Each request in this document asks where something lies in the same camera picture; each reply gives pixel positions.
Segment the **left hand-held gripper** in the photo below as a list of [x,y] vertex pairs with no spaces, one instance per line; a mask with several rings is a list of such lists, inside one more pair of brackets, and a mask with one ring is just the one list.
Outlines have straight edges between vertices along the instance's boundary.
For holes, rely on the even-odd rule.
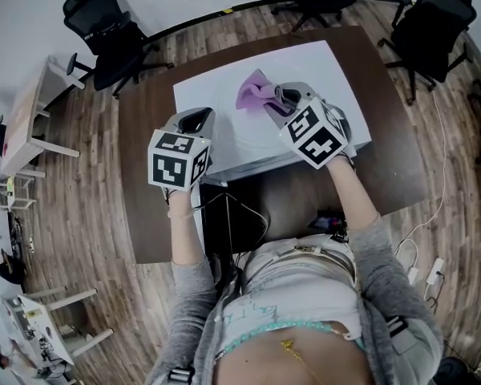
[[[185,120],[191,116],[191,131]],[[198,107],[172,115],[153,132],[148,145],[148,183],[179,191],[190,190],[210,165],[216,113]]]

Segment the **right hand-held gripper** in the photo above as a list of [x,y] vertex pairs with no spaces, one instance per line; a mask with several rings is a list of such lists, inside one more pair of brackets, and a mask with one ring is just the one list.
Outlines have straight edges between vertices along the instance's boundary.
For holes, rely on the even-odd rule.
[[307,83],[282,83],[280,89],[285,102],[298,103],[295,112],[281,103],[264,105],[265,112],[280,129],[283,143],[315,169],[338,155],[352,162],[355,148],[344,111],[317,96]]

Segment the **purple cloth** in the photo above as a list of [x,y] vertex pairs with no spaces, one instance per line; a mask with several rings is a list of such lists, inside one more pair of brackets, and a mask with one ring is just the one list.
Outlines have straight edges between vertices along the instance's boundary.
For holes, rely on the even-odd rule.
[[241,84],[236,96],[236,109],[255,111],[264,106],[284,117],[292,112],[292,107],[284,103],[281,86],[272,83],[260,69],[256,69]]

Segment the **white plate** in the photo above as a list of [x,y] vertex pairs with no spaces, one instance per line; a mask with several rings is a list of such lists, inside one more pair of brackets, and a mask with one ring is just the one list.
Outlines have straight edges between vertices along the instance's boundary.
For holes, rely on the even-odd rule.
[[216,112],[212,142],[218,152],[238,155],[283,153],[285,146],[278,137],[279,128],[263,106],[237,106],[237,96],[245,84],[255,83],[249,73],[229,72],[222,78],[212,96]]

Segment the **person's left forearm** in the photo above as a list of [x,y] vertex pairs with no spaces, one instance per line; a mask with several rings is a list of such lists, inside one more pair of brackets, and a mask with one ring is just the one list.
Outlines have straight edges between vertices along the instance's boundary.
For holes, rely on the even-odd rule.
[[168,193],[168,217],[171,222],[172,261],[176,265],[196,265],[204,260],[204,251],[194,219],[191,192]]

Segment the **person's right forearm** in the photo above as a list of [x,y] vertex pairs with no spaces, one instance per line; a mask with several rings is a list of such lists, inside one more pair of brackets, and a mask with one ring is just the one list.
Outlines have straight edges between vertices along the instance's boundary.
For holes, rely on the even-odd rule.
[[380,215],[348,158],[339,154],[326,167],[340,199],[348,230],[357,232],[373,224]]

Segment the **white board on table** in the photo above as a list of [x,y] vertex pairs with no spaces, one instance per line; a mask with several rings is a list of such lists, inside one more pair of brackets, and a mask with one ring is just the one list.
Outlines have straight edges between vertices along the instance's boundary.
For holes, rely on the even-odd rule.
[[[341,108],[351,128],[355,155],[370,142],[370,132],[354,92],[324,41],[242,59],[177,83],[173,88],[176,110],[212,108],[212,96],[220,78],[229,72],[246,71],[251,75],[256,69],[278,85],[307,83],[317,96]],[[270,224],[267,233],[270,239],[303,234],[318,210],[338,204],[333,186],[326,181],[325,166],[315,169],[283,145],[285,150],[280,154],[240,156],[237,152],[218,152],[212,142],[212,166],[205,175],[205,180],[236,194],[242,201],[251,201],[262,210]]]

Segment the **black waist-worn device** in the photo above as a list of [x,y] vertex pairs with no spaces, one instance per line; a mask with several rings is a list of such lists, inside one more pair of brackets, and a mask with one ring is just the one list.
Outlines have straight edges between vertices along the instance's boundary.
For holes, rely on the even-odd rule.
[[347,222],[341,210],[318,210],[317,216],[309,223],[310,229],[320,230],[333,236],[335,241],[347,243]]

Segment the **belt with gold buckle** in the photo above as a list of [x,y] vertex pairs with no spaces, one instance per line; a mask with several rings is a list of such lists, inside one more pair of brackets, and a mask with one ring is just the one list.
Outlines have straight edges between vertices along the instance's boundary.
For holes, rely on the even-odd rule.
[[279,254],[278,257],[284,259],[311,257],[317,261],[327,261],[343,268],[350,275],[353,284],[358,282],[358,272],[355,265],[354,254],[346,244],[294,246],[292,249]]

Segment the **light wood-top table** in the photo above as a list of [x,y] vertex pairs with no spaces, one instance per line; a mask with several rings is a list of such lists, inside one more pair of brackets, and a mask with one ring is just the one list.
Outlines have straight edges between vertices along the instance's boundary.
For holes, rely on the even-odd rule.
[[14,104],[6,122],[6,132],[2,149],[1,172],[13,176],[25,172],[29,176],[44,177],[46,174],[28,168],[28,164],[42,152],[79,157],[79,152],[33,137],[34,120],[37,116],[50,117],[46,110],[51,100],[58,94],[54,90],[75,86],[82,90],[85,83],[62,69],[51,57],[46,57],[24,80],[14,97]]

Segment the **person's white printed top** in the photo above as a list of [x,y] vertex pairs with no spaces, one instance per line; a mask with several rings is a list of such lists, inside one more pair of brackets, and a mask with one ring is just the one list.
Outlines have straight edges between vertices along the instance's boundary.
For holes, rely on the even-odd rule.
[[216,356],[221,358],[243,342],[272,330],[303,327],[335,333],[334,322],[345,327],[345,340],[361,347],[357,283],[353,284],[350,275],[327,261],[278,257],[294,246],[340,244],[346,243],[319,234],[273,241],[256,250],[245,265],[240,296],[225,304],[216,318],[222,328]]

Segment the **small white stand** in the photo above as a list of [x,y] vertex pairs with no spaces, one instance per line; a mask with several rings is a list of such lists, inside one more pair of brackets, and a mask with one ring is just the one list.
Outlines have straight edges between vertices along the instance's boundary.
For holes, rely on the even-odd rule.
[[6,211],[27,210],[36,200],[30,196],[33,176],[15,175],[0,177],[0,209]]

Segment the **person's gray cardigan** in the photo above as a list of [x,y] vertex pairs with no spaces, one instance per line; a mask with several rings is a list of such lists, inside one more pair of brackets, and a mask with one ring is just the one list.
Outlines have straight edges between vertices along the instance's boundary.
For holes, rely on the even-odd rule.
[[[401,263],[393,255],[380,220],[350,235],[361,279],[358,311],[362,341],[377,385],[430,385],[438,371],[443,340],[435,318],[413,288]],[[224,305],[241,293],[241,272],[230,271],[223,293],[217,295],[208,261],[174,265],[176,303],[168,341],[145,385],[177,385],[168,382],[176,367],[194,367],[191,385],[212,385],[218,357]],[[408,327],[390,337],[386,319],[402,316]]]

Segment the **white table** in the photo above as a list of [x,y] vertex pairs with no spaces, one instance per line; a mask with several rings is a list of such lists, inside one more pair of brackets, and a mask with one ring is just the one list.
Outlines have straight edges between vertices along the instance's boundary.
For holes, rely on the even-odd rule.
[[75,359],[114,334],[107,328],[92,334],[83,302],[97,289],[67,294],[62,286],[31,294],[2,297],[13,327],[38,351],[47,351],[73,365]]

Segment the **person's chest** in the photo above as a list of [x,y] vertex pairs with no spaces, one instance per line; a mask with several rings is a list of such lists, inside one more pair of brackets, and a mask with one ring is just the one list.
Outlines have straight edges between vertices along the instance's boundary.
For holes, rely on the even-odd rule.
[[221,357],[213,385],[374,385],[374,378],[356,343],[294,327],[259,334]]

